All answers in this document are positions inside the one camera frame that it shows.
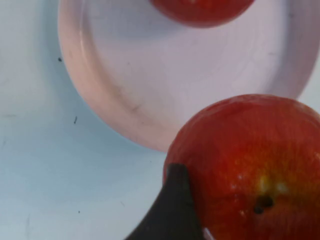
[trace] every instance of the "white plate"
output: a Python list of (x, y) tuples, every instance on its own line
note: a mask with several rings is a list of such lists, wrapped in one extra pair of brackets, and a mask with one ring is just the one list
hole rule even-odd
[(257, 0), (235, 21), (196, 29), (148, 0), (60, 0), (70, 77), (108, 125), (166, 151), (197, 111), (240, 94), (297, 98), (320, 42), (320, 1)]

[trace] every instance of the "apple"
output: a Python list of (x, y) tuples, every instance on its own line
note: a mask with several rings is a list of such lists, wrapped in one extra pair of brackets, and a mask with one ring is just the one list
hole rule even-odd
[(320, 239), (320, 117), (295, 100), (241, 95), (189, 120), (164, 164), (186, 165), (216, 240)]
[(241, 15), (254, 0), (151, 0), (165, 15), (194, 27), (218, 26)]

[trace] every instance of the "red fruit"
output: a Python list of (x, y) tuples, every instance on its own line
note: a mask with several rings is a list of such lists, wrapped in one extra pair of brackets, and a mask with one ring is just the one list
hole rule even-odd
[(164, 169), (185, 164), (216, 240), (320, 239), (320, 117), (295, 100), (243, 95), (195, 115)]
[(168, 17), (196, 26), (213, 27), (242, 14), (254, 0), (151, 0)]

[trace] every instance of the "light blue surface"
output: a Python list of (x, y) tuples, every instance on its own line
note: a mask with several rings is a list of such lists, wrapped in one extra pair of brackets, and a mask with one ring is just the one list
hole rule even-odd
[(165, 154), (80, 98), (57, 12), (58, 0), (0, 1), (0, 239), (121, 240), (156, 198)]

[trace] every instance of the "black object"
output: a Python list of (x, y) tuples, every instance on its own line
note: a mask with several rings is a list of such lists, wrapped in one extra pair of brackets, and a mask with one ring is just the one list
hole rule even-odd
[(126, 240), (205, 240), (195, 212), (186, 166), (169, 165), (160, 194)]

